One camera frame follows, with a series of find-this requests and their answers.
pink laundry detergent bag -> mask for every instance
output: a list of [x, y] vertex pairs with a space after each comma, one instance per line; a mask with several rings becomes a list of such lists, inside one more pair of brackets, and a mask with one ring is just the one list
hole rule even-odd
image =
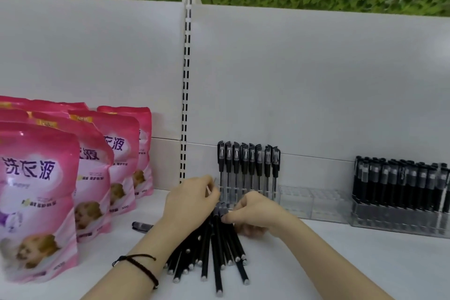
[[100, 112], [132, 116], [139, 121], [139, 159], [133, 173], [136, 198], [153, 194], [153, 176], [150, 166], [150, 143], [152, 139], [152, 113], [148, 107], [109, 107], [101, 105]]
[[32, 112], [31, 117], [30, 121], [38, 125], [70, 132], [78, 138], [80, 163], [73, 193], [77, 241], [87, 242], [100, 233], [110, 232], [109, 168], [114, 163], [114, 153], [105, 142], [103, 134], [94, 124], [85, 121], [64, 119], [39, 112]]
[[28, 122], [29, 116], [25, 110], [0, 108], [0, 121]]
[[16, 108], [29, 102], [29, 99], [21, 97], [3, 96], [0, 95], [0, 108]]
[[45, 100], [29, 100], [21, 105], [17, 105], [16, 108], [26, 110], [27, 112], [41, 112], [69, 119], [69, 110], [85, 110], [87, 106], [82, 102], [58, 103]]
[[0, 122], [0, 255], [6, 279], [47, 281], [77, 264], [74, 134]]
[[133, 173], [139, 157], [139, 122], [131, 116], [94, 110], [70, 110], [71, 119], [92, 122], [114, 152], [111, 178], [110, 212], [124, 214], [136, 208]]

hand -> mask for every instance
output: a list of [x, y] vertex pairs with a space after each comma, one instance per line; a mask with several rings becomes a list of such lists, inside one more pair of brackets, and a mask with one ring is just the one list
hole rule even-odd
[[222, 216], [223, 223], [235, 223], [237, 232], [249, 237], [262, 236], [267, 230], [277, 236], [280, 217], [289, 214], [267, 197], [250, 191], [234, 207], [232, 212]]
[[161, 220], [187, 237], [210, 215], [219, 197], [210, 175], [185, 179], [167, 195]]

right hand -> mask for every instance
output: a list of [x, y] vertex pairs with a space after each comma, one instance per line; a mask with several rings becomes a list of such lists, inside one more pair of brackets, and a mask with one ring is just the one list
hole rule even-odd
[[267, 230], [276, 236], [281, 217], [289, 214], [280, 205], [256, 191], [247, 193], [232, 212], [222, 216], [222, 222], [235, 223], [237, 232], [249, 237], [260, 237]]

dog picture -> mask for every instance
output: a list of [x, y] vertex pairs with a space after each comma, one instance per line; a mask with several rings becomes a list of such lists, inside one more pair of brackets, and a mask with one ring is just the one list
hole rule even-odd
[[143, 176], [143, 171], [138, 169], [133, 173], [133, 187], [136, 189], [136, 186], [145, 182], [145, 178]]
[[75, 224], [77, 230], [86, 229], [96, 219], [102, 217], [98, 202], [82, 202], [75, 208]]
[[19, 245], [16, 259], [25, 263], [26, 269], [35, 268], [44, 258], [59, 250], [54, 235], [30, 235]]
[[124, 195], [125, 192], [123, 191], [122, 184], [119, 183], [111, 184], [111, 200], [110, 200], [111, 205], [113, 205], [116, 201], [121, 199]]

forearm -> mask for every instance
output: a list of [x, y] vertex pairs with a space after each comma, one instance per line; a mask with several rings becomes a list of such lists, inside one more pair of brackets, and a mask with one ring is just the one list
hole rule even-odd
[[[127, 255], [149, 254], [155, 257], [156, 261], [148, 257], [136, 257], [134, 259], [149, 269], [156, 278], [159, 278], [167, 259], [183, 241], [184, 236], [183, 232], [174, 228], [170, 223], [164, 223], [164, 219], [162, 219], [145, 234]], [[82, 300], [148, 300], [153, 286], [150, 278], [139, 268], [128, 261], [122, 261], [117, 263]]]
[[324, 300], [392, 299], [300, 219], [282, 216], [277, 231]]

